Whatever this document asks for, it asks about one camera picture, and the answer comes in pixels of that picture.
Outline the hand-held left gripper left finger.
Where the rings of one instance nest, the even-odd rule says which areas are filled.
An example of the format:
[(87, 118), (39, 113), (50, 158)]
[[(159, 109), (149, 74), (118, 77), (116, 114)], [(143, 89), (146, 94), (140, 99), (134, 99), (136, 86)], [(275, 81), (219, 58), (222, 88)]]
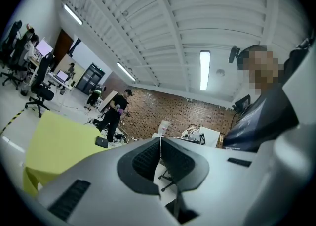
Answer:
[(92, 154), (43, 187), (37, 201), (71, 226), (178, 226), (158, 186), (133, 167), (147, 152), (154, 173), (159, 149), (160, 139), (150, 138)]

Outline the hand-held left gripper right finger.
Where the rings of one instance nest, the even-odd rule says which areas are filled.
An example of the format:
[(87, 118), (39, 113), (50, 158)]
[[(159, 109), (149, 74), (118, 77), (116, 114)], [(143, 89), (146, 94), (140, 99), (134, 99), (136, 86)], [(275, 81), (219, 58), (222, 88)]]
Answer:
[(161, 226), (271, 226), (267, 183), (271, 142), (258, 152), (205, 147), (162, 138), (161, 155), (176, 187), (179, 223), (170, 212)]

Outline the small black object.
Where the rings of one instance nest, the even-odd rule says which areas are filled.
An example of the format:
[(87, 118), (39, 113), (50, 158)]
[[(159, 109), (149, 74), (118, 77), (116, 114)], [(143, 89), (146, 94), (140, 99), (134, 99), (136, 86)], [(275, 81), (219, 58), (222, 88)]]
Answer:
[(103, 138), (103, 137), (98, 136), (95, 139), (95, 145), (107, 149), (108, 148), (108, 140)]

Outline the white box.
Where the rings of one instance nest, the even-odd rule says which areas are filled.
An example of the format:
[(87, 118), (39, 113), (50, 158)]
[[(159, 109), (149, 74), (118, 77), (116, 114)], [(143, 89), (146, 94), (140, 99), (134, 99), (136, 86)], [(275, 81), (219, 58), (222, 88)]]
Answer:
[(206, 127), (200, 127), (199, 131), (204, 134), (205, 146), (215, 148), (220, 136), (220, 132)]

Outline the translucent plastic bag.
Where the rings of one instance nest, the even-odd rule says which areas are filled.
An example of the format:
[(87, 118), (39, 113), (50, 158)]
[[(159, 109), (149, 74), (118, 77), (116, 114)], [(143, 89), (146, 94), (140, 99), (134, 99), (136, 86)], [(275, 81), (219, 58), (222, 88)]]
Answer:
[(170, 125), (170, 122), (169, 121), (166, 121), (166, 120), (162, 120), (159, 127), (158, 127), (158, 134), (159, 136), (164, 136), (167, 132), (167, 129)]

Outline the yellow-green tablecloth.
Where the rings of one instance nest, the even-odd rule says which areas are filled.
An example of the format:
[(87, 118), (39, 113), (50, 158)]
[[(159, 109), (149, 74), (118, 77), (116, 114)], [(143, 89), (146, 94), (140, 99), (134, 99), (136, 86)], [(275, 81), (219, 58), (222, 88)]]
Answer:
[(95, 144), (98, 129), (45, 112), (25, 153), (23, 191), (31, 198), (64, 171), (84, 158), (105, 151)]

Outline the black shoulder-mounted device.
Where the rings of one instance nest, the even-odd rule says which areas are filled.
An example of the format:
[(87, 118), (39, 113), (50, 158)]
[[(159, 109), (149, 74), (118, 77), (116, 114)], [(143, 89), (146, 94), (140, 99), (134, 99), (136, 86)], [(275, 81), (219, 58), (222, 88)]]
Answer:
[(251, 105), (251, 97), (248, 94), (242, 99), (236, 101), (232, 107), (233, 107), (233, 110), (237, 114), (242, 114), (250, 105)]

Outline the person's black shirt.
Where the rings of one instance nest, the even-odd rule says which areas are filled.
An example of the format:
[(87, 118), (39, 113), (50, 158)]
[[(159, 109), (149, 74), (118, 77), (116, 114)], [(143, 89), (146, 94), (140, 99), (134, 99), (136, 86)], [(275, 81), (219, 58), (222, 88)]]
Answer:
[(264, 92), (223, 139), (222, 147), (257, 152), (260, 145), (298, 125), (295, 111), (282, 84)]

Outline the long ceiling light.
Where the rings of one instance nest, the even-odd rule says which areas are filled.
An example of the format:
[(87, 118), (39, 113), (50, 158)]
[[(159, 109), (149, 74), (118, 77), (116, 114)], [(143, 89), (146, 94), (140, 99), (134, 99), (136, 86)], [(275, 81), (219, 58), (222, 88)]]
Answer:
[(117, 62), (117, 66), (132, 80), (136, 81), (135, 78), (121, 65), (121, 63)]
[(82, 20), (66, 4), (63, 5), (63, 8), (79, 25), (83, 24)]
[(200, 52), (200, 89), (207, 90), (210, 68), (210, 51), (202, 50)]

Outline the leaning wooden board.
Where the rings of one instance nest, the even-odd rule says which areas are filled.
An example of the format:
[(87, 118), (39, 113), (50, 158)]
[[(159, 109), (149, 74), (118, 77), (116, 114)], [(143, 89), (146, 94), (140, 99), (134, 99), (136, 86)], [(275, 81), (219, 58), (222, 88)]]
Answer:
[(103, 109), (111, 102), (111, 100), (117, 94), (118, 94), (118, 92), (113, 90), (104, 100), (101, 101), (101, 103), (100, 103), (100, 105), (98, 107), (98, 111), (102, 112)]

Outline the black cabinet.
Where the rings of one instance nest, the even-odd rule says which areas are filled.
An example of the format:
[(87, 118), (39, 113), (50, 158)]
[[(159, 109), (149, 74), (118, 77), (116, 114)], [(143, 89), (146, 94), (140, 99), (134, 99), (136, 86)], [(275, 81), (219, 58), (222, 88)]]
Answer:
[(88, 95), (89, 91), (99, 84), (104, 75), (105, 72), (96, 64), (92, 63), (80, 77), (76, 84), (76, 88)]

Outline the yellow black hazard tape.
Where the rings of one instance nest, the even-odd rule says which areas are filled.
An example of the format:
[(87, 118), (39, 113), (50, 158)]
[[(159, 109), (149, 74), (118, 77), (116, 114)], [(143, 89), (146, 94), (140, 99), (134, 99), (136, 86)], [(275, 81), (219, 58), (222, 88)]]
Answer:
[(14, 120), (16, 120), (23, 112), (25, 109), (22, 109), (21, 111), (19, 111), (5, 126), (4, 128), (0, 131), (0, 135), (3, 134), (3, 132), (7, 129), (7, 127), (9, 125), (11, 125), (11, 123), (14, 122)]

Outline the open laptop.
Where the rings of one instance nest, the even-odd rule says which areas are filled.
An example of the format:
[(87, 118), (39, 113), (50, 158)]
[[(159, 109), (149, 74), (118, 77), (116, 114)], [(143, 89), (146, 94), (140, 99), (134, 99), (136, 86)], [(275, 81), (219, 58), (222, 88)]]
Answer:
[(57, 74), (54, 75), (54, 77), (60, 82), (64, 83), (68, 79), (69, 75), (66, 74), (64, 71), (59, 70)]

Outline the grey waste bin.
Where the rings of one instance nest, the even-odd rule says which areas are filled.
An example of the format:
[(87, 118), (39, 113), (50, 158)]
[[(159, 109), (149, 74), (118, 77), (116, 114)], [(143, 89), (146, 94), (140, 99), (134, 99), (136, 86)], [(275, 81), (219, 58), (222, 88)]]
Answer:
[(29, 90), (30, 90), (30, 78), (26, 77), (21, 84), (20, 94), (22, 96), (27, 96)]

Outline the computer monitor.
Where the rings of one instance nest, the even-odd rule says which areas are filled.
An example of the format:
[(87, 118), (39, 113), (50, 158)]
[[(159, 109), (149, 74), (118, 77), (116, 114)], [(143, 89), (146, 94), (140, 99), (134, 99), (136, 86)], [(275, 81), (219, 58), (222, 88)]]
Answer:
[(52, 52), (53, 48), (47, 43), (45, 39), (42, 39), (36, 46), (36, 50), (42, 55), (46, 56)]

